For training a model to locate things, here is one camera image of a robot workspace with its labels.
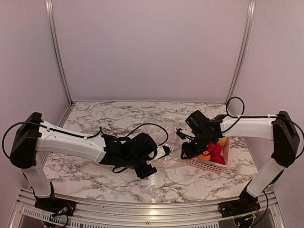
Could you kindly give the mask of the clear zip top bag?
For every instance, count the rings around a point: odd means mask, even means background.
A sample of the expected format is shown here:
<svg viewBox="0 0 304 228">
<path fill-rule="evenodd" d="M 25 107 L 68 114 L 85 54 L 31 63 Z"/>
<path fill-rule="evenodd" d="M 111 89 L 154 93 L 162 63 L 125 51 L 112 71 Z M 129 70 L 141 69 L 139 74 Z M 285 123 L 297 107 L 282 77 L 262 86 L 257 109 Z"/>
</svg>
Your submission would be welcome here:
<svg viewBox="0 0 304 228">
<path fill-rule="evenodd" d="M 159 170 L 185 166 L 186 162 L 180 158 L 184 141 L 176 135 L 176 130 L 183 127 L 178 116 L 158 115 L 147 118 L 145 122 L 147 125 L 142 127 L 142 131 L 149 134 L 157 145 L 162 143 L 170 149 L 169 155 L 154 161 L 152 166 Z"/>
</svg>

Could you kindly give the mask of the pink plastic basket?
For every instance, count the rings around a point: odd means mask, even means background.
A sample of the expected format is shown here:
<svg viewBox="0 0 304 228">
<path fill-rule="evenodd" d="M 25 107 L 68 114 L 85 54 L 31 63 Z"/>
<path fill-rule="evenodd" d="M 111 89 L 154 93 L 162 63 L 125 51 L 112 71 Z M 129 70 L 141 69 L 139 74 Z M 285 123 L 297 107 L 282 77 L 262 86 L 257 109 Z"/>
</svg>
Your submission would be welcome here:
<svg viewBox="0 0 304 228">
<path fill-rule="evenodd" d="M 185 162 L 195 168 L 220 173 L 228 167 L 229 150 L 230 138 L 220 138 L 216 144 L 211 143 L 203 154 L 187 159 Z"/>
</svg>

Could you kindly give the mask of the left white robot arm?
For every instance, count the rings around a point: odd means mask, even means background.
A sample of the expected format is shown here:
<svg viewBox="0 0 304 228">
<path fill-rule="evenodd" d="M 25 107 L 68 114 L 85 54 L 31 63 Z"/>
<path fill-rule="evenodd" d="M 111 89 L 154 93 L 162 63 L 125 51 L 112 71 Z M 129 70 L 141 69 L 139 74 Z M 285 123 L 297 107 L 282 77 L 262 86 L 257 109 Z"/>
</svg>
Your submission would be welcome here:
<svg viewBox="0 0 304 228">
<path fill-rule="evenodd" d="M 36 198 L 49 211 L 56 211 L 60 201 L 54 196 L 54 188 L 36 155 L 38 152 L 55 152 L 77 156 L 101 165 L 119 169 L 134 169 L 138 178 L 144 179 L 157 170 L 152 162 L 170 154 L 169 147 L 157 145 L 153 138 L 140 133 L 130 138 L 115 137 L 102 132 L 88 136 L 68 131 L 42 120 L 42 114 L 34 112 L 24 122 L 17 123 L 15 139 L 9 156 L 10 162 L 23 170 Z"/>
</svg>

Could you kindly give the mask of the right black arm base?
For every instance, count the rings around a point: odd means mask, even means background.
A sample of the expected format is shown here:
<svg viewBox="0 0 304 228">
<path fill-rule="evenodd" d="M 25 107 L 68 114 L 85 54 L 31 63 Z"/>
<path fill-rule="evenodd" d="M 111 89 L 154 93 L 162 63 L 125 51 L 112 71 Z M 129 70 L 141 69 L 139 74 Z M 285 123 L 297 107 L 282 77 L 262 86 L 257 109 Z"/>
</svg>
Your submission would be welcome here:
<svg viewBox="0 0 304 228">
<path fill-rule="evenodd" d="M 252 203 L 248 203 L 242 199 L 230 200 L 221 202 L 218 205 L 218 211 L 221 213 L 223 218 L 238 216 L 253 211 L 260 210 L 260 204 L 258 200 L 254 200 Z"/>
</svg>

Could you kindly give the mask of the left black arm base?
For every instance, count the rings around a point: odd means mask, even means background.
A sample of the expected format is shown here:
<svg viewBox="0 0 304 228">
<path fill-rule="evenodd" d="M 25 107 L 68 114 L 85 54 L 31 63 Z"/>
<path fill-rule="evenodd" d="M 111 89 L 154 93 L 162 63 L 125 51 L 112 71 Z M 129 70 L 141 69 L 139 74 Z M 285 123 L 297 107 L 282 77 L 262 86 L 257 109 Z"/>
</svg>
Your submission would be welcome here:
<svg viewBox="0 0 304 228">
<path fill-rule="evenodd" d="M 68 216 L 73 216 L 76 202 L 67 199 L 53 198 L 37 198 L 35 207 L 44 211 L 52 212 L 53 214 L 58 213 L 63 208 L 67 208 L 65 213 Z"/>
</svg>

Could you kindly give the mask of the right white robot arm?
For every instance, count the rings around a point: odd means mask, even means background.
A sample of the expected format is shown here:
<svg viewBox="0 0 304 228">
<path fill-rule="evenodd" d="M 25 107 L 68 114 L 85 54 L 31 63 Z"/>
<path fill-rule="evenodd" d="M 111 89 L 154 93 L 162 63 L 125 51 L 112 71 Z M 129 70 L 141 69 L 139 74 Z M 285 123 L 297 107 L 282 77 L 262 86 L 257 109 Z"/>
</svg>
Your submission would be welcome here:
<svg viewBox="0 0 304 228">
<path fill-rule="evenodd" d="M 193 136 L 177 130 L 180 138 L 187 139 L 181 146 L 181 158 L 189 160 L 202 154 L 208 145 L 224 137 L 242 137 L 245 142 L 262 142 L 261 149 L 271 149 L 269 159 L 260 167 L 257 175 L 247 184 L 236 201 L 235 208 L 245 213 L 254 205 L 257 198 L 268 186 L 274 184 L 284 170 L 290 167 L 303 154 L 300 142 L 303 129 L 294 122 L 288 112 L 275 115 L 237 115 L 219 114 L 212 119 L 195 111 L 186 124 Z"/>
</svg>

